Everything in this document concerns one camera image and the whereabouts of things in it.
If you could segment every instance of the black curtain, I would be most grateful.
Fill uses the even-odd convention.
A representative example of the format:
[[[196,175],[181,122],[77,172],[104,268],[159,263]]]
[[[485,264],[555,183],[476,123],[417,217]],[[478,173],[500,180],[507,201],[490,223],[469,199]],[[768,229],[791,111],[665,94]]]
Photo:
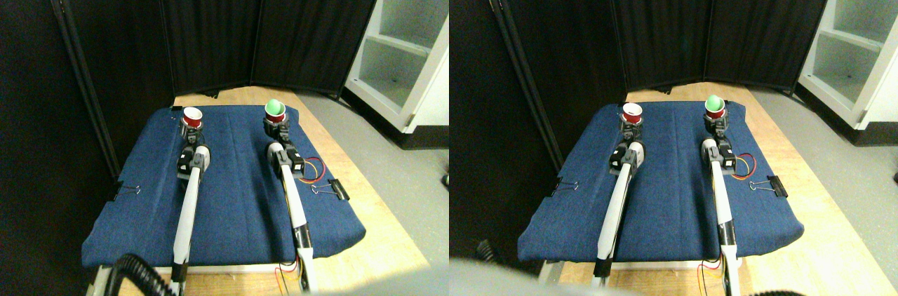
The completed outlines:
[[[0,37],[0,292],[84,294],[81,242],[112,174],[51,0],[0,0]]]
[[[262,0],[253,84],[343,89],[377,0]]]
[[[159,0],[64,0],[119,165],[150,114],[174,101]]]
[[[615,0],[626,88],[702,80],[711,0]]]
[[[511,36],[518,36],[512,45],[523,49],[536,108],[544,110],[549,138],[564,159],[596,110],[626,97],[612,0],[501,2],[510,10]]]
[[[826,0],[714,0],[706,80],[792,90]]]
[[[450,0],[453,75],[449,255],[473,257],[487,239],[510,267],[539,271],[517,260],[517,238],[555,168],[514,72],[488,0]]]
[[[163,0],[163,7],[176,95],[249,82],[260,0]]]

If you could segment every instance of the blue cloth-covered board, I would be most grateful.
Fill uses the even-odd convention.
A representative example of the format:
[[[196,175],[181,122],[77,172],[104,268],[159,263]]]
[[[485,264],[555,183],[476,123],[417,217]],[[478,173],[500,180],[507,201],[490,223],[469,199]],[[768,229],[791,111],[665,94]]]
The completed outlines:
[[[190,264],[293,261],[296,253],[283,187],[265,156],[266,146],[273,140],[265,135],[263,107],[199,109],[203,112],[203,135],[211,151],[211,162],[199,185]],[[138,254],[155,267],[171,265],[184,199],[180,180],[175,176],[177,156],[184,143],[177,134],[180,116],[182,111],[166,108],[156,111],[147,121],[119,177],[125,186],[139,186],[140,194],[126,194],[106,203],[93,231],[81,245],[84,267],[112,264],[126,253]],[[288,108],[288,117],[290,139],[302,157],[318,157],[296,123],[298,113],[294,108]],[[317,161],[312,162],[321,170]],[[318,184],[327,184],[330,178],[333,175],[328,171]],[[365,237],[365,227],[349,201],[341,201],[334,194],[314,194],[307,184],[296,184],[315,257],[330,257]]]
[[[699,151],[709,136],[702,120],[704,104],[640,105],[645,162],[629,184],[615,261],[712,260],[718,257],[719,245],[714,194]],[[773,172],[745,126],[745,107],[729,102],[727,108],[732,150],[758,159],[757,171],[749,180],[725,175],[737,254],[770,253],[801,237],[805,228],[785,197],[750,190],[749,181],[764,181]],[[615,187],[608,156],[620,140],[619,113],[615,105],[603,107],[584,130],[558,174],[579,187],[543,199],[518,239],[520,260],[596,261],[599,232]],[[742,162],[737,168],[745,173]]]

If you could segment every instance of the yellow wire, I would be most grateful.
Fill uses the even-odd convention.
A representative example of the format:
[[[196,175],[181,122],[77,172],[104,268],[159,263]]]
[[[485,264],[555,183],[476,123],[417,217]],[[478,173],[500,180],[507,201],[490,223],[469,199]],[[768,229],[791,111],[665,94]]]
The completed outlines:
[[[712,273],[711,273],[712,271],[715,271],[715,270],[716,270],[716,269],[711,269],[711,268],[708,268],[708,270],[704,270],[704,269],[703,269],[703,270],[702,270],[702,273],[706,273],[706,272],[707,272],[711,277],[714,277],[714,278],[722,278],[722,277],[724,277],[724,274],[723,274],[723,273],[719,274],[719,276],[715,276],[715,274],[712,274]]]
[[[309,164],[309,166],[311,166],[311,168],[313,168],[315,170],[315,177],[318,177],[318,168],[315,167],[315,164],[305,161],[305,159],[303,159],[302,162]],[[304,178],[299,178],[299,180],[306,184],[311,184],[311,180],[305,180]]]
[[[739,161],[742,161],[742,162],[745,164],[745,168],[746,168],[747,170],[749,170],[748,173],[751,173],[751,168],[748,166],[748,161],[745,161],[745,159],[742,159],[741,157],[737,157],[736,159],[739,159]],[[737,178],[737,180],[747,180],[747,179],[748,179],[747,177],[744,177],[744,178],[741,178],[741,179],[740,179],[740,178],[738,178],[735,174],[732,174],[732,177]]]

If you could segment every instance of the black binder clip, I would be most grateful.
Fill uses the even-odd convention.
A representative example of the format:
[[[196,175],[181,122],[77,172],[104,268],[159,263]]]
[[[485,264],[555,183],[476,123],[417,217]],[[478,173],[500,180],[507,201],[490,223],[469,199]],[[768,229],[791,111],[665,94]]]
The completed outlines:
[[[121,190],[122,188],[126,188],[127,190],[125,190],[125,192],[123,193],[119,193],[119,190]],[[109,188],[109,193],[106,195],[106,201],[114,202],[116,198],[118,198],[119,196],[125,196],[125,194],[134,194],[135,196],[137,196],[137,194],[140,194],[140,186],[138,185],[136,187],[126,187],[123,181],[116,181],[115,184],[112,184],[112,188]]]
[[[757,184],[764,184],[764,183],[770,183],[770,187],[772,187],[772,188],[757,187]],[[786,193],[786,187],[783,187],[782,181],[779,181],[779,177],[777,177],[776,175],[767,175],[767,180],[761,181],[760,183],[755,183],[754,181],[750,181],[750,182],[748,182],[748,187],[750,187],[752,191],[754,191],[754,190],[773,191],[773,193],[776,193],[777,196],[783,196],[783,197],[787,197],[787,198],[789,197],[789,194]]]
[[[333,192],[317,190],[317,188],[322,188],[322,187],[330,187],[330,189],[333,190]],[[343,184],[340,184],[340,180],[328,180],[328,184],[323,184],[323,186],[320,186],[320,187],[314,186],[314,184],[313,184],[311,186],[311,192],[315,193],[315,194],[318,194],[318,193],[334,194],[334,196],[337,196],[337,199],[339,199],[339,200],[349,200],[349,194],[346,193],[345,189],[343,189]]]
[[[558,191],[577,191],[577,188],[580,188],[580,182],[574,181],[573,183],[570,183],[559,178],[558,184],[555,184],[555,190],[552,190],[552,193],[550,193],[549,196],[555,196],[555,193]]]

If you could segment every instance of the wooden table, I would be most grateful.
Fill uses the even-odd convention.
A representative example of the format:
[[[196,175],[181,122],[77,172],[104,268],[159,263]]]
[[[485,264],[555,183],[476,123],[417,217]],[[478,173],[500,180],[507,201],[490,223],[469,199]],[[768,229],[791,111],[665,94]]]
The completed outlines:
[[[839,206],[746,88],[704,82],[674,87],[670,95],[653,90],[635,91],[626,100],[703,101],[711,94],[745,106],[745,123],[773,172],[789,190],[792,211],[805,225],[805,235],[791,245],[760,257],[744,258],[739,269],[742,292],[794,290],[806,295],[895,295],[892,284]],[[588,284],[593,267],[591,263],[567,263],[559,283]],[[695,270],[614,270],[609,286],[650,295],[695,295],[699,293],[697,278]],[[709,294],[723,294],[721,280],[706,276],[706,282]]]
[[[333,257],[316,258],[318,285],[321,292],[329,290],[350,290],[381,279],[385,276],[427,267],[424,255],[405,229],[392,215],[381,197],[356,168],[346,152],[334,141],[321,123],[315,119],[302,101],[292,91],[275,88],[245,87],[224,90],[218,98],[190,94],[177,97],[175,106],[262,106],[272,98],[278,98],[289,107],[299,111],[299,123],[311,144],[318,149],[321,158],[328,164],[328,170],[346,188],[353,210],[362,225],[368,230],[362,242]],[[287,280],[290,293],[299,292],[298,282]],[[188,295],[279,295],[275,274],[189,274]],[[127,280],[122,285],[121,294],[139,295],[137,288]]]

